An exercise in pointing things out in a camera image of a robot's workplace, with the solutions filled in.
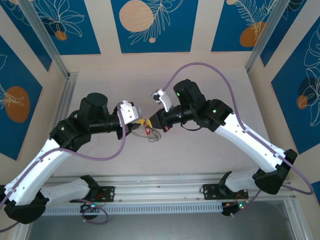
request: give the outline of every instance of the cable connector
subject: cable connector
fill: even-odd
[[[151,97],[153,98],[153,100],[155,100],[157,104],[162,103],[166,112],[169,112],[169,109],[173,106],[170,97],[162,89],[155,90],[151,94]]]

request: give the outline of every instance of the gray floor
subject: gray floor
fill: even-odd
[[[292,240],[283,203],[255,202],[234,218],[220,213],[113,215],[106,225],[80,216],[44,216],[28,240]]]

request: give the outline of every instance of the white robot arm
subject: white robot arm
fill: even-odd
[[[90,93],[83,98],[79,110],[57,124],[43,148],[19,176],[0,188],[0,201],[9,196],[4,210],[10,218],[28,224],[39,218],[48,207],[86,196],[96,197],[94,195],[99,185],[89,175],[70,183],[43,187],[53,172],[72,154],[57,150],[43,158],[41,156],[58,148],[76,152],[90,141],[92,134],[116,132],[118,139],[121,139],[120,114],[117,108],[109,114],[107,103],[108,99],[100,93]],[[119,107],[126,134],[129,134],[140,126],[132,123],[142,117],[140,109],[127,101],[121,102]]]
[[[197,84],[189,79],[178,82],[173,90],[180,105],[168,107],[171,101],[165,102],[164,105],[167,107],[160,109],[150,118],[153,128],[167,132],[174,124],[183,125],[193,120],[200,127],[216,132],[234,143],[259,165],[257,168],[241,172],[227,172],[222,178],[224,189],[221,192],[237,193],[244,189],[259,188],[269,194],[278,193],[290,170],[278,156],[293,164],[297,154],[292,149],[284,151],[265,140],[243,122],[240,123],[233,110],[222,101],[218,99],[207,101]],[[162,101],[157,103],[162,103],[168,98],[164,91],[157,90],[151,96],[155,99],[159,91],[164,94],[159,95]]]

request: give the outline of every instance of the orange circle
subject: orange circle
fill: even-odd
[[[149,38],[149,43],[154,44],[156,42],[156,39],[154,37]]]
[[[254,47],[265,25],[264,21],[260,21],[247,27],[240,36],[240,44],[245,48]]]
[[[60,41],[65,41],[68,38],[67,34],[65,32],[63,32],[63,31],[56,31],[54,35]]]
[[[7,101],[5,111],[8,117],[16,123],[23,123],[30,111],[30,99],[26,90],[20,86],[12,86],[6,91],[4,99]]]
[[[296,104],[298,105],[298,108],[300,108],[301,110],[305,109],[308,106],[307,97],[304,95],[299,96],[296,100]]]

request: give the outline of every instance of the white table surface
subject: white table surface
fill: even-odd
[[[109,112],[112,113],[118,102],[127,100],[140,106],[143,115],[148,118],[162,107],[150,97],[151,93],[163,88],[176,70],[148,68],[80,71],[69,112],[79,109],[82,98],[97,92],[107,96]],[[219,70],[230,81],[242,120],[268,139],[245,68],[221,67]],[[167,90],[173,105],[179,104],[173,87],[186,78],[198,84],[207,100],[220,99],[233,108],[225,82],[213,70],[204,66],[184,69],[173,81]],[[197,127],[193,122],[186,126]],[[160,141],[149,143],[146,139],[131,134],[126,138],[122,153],[107,162],[73,156],[55,171],[54,176],[222,173],[257,166],[238,147],[207,129],[190,132],[176,124],[167,133],[161,131],[161,135]],[[94,157],[108,157],[119,149],[120,144],[115,132],[96,134],[78,152]]]

